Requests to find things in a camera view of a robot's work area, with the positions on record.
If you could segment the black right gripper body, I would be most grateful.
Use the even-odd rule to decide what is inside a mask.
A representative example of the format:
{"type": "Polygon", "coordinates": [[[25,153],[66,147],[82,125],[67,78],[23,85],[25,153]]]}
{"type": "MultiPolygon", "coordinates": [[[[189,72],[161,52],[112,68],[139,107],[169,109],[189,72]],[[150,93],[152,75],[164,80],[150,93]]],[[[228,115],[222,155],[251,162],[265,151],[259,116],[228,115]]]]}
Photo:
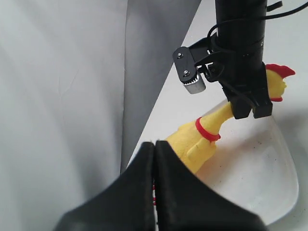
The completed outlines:
{"type": "Polygon", "coordinates": [[[222,47],[217,37],[203,38],[189,47],[197,73],[208,82],[219,82],[229,100],[250,106],[269,106],[262,49],[252,53],[222,47]]]}

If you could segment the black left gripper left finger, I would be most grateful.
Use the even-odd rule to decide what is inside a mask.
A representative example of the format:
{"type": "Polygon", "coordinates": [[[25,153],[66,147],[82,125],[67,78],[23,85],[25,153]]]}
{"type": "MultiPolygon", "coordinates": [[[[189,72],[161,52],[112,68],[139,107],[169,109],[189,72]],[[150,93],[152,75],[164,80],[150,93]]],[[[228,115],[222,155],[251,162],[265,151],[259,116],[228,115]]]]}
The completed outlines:
{"type": "Polygon", "coordinates": [[[102,193],[65,213],[56,231],[154,231],[154,144],[144,142],[128,168],[102,193]]]}

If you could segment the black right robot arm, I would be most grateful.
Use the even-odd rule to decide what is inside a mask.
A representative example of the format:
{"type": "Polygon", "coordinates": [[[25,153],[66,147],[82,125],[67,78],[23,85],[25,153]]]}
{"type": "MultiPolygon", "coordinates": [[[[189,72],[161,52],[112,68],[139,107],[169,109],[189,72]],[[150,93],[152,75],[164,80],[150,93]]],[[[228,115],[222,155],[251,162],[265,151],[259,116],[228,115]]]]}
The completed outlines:
{"type": "Polygon", "coordinates": [[[189,46],[207,81],[222,86],[236,119],[272,114],[263,62],[266,7],[265,0],[217,0],[216,32],[189,46]]]}

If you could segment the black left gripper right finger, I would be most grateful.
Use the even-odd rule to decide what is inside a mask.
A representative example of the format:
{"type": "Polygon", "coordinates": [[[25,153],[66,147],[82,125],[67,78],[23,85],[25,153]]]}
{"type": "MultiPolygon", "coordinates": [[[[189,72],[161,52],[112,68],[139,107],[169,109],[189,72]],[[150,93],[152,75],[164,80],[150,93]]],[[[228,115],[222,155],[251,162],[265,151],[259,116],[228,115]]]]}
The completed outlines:
{"type": "Polygon", "coordinates": [[[166,141],[157,141],[154,183],[160,231],[264,231],[255,213],[202,183],[166,141]]]}

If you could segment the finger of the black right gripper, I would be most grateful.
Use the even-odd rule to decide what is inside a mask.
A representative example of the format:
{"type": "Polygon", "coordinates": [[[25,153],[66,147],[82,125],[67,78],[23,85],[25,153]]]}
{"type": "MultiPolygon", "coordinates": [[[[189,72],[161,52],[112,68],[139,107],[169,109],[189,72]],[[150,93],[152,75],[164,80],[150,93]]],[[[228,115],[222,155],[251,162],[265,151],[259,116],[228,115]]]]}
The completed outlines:
{"type": "Polygon", "coordinates": [[[239,97],[231,99],[231,109],[235,119],[247,118],[252,110],[251,106],[239,97]]]}
{"type": "Polygon", "coordinates": [[[273,104],[271,100],[262,100],[256,102],[252,106],[253,117],[254,118],[263,118],[272,115],[273,104]]]}

